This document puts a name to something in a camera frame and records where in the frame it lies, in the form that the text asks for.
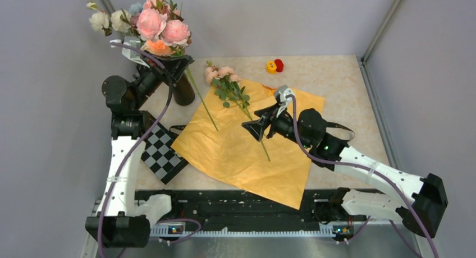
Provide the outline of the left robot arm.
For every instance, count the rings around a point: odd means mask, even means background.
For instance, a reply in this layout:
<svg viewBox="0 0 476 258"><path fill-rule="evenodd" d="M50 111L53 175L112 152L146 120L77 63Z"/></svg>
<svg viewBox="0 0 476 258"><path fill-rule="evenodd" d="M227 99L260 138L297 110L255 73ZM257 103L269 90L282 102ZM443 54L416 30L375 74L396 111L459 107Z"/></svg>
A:
<svg viewBox="0 0 476 258"><path fill-rule="evenodd" d="M135 184L146 139L158 120L141 106L160 84L169 87L166 103L175 92L188 90L183 86L184 72L193 62L191 56L159 58L159 67L141 66L137 76L127 81L112 75L102 84L106 106L111 110L111 162L106 188L97 213L85 221L86 231L106 248L143 248L151 227L161 217L174 220L180 206L168 195L153 195L144 204L135 202Z"/></svg>

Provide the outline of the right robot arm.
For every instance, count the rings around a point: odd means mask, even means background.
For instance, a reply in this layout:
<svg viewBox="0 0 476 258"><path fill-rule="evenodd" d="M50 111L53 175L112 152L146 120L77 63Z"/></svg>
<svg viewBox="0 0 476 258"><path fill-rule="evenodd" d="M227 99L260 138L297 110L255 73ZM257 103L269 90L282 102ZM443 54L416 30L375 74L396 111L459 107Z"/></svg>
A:
<svg viewBox="0 0 476 258"><path fill-rule="evenodd" d="M349 145L348 140L328 133L328 128L347 127L327 122L313 109L305 109L296 121L290 113L278 113L273 105L255 112L258 120L242 123L260 141L269 129L267 138L279 134L295 142L300 139L305 152L316 165L333 172L346 174L374 187L369 193L340 187L329 200L329 213L337 220L348 215L366 215L400 220L405 228L421 236L435 238L448 199L442 179L435 174L426 177L402 172L376 161Z"/></svg>

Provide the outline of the pink rose stem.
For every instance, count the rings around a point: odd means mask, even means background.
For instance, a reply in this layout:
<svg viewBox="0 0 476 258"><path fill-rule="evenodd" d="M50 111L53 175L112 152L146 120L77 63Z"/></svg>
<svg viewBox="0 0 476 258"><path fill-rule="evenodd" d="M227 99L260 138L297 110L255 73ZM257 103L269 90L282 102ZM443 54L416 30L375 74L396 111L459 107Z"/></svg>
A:
<svg viewBox="0 0 476 258"><path fill-rule="evenodd" d="M173 0L146 0L136 19L136 30L144 50L159 57L186 55L192 33Z"/></svg>

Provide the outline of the orange paper bouquet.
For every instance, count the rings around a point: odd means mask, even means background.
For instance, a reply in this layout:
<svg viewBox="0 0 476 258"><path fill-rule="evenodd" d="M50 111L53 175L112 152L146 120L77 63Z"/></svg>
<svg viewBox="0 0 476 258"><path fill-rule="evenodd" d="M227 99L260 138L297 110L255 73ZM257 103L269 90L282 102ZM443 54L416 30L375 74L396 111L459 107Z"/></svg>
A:
<svg viewBox="0 0 476 258"><path fill-rule="evenodd" d="M222 101L224 108L231 104L239 107L249 120L253 120L248 110L250 96L245 93L245 86L240 86L241 78L235 74L233 68L218 67L212 61L206 61L205 81L215 88L214 94Z"/></svg>

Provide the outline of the black ribbon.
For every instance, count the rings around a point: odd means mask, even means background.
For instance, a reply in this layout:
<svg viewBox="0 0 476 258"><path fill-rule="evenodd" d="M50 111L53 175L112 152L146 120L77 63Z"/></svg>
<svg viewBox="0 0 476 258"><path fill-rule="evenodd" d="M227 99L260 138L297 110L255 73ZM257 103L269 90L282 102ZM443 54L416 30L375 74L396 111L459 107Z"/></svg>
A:
<svg viewBox="0 0 476 258"><path fill-rule="evenodd" d="M355 136L355 132L353 130L334 122L324 121L323 124L317 127L313 127L313 126L309 127L309 126L305 126L304 123L300 123L300 122L297 123L299 137L303 144L305 143L309 144L312 140L321 140L323 138L326 138L327 136L330 136L330 134L327 133L327 128L340 128L345 131L350 131L351 138L349 140L352 140ZM285 120L279 120L276 123L272 123L269 129L269 134L267 135L267 138L270 139L275 133L278 133L282 135L283 137L286 137L292 141L296 141L295 135L294 135L293 121L289 122Z"/></svg>

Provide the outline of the orange yellow wrapping paper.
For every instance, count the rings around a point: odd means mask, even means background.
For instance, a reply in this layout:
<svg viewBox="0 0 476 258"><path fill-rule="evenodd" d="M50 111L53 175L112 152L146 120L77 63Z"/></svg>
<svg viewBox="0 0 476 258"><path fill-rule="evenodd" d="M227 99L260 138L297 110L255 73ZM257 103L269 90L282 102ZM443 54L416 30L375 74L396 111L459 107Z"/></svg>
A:
<svg viewBox="0 0 476 258"><path fill-rule="evenodd" d="M251 97L249 114L236 105L225 108L205 82L198 88L205 103L198 106L173 149L206 175L293 209L300 207L304 190L324 188L327 171L317 167L299 146L280 136L257 142L242 123L254 111L274 104L279 80L243 80Z"/></svg>

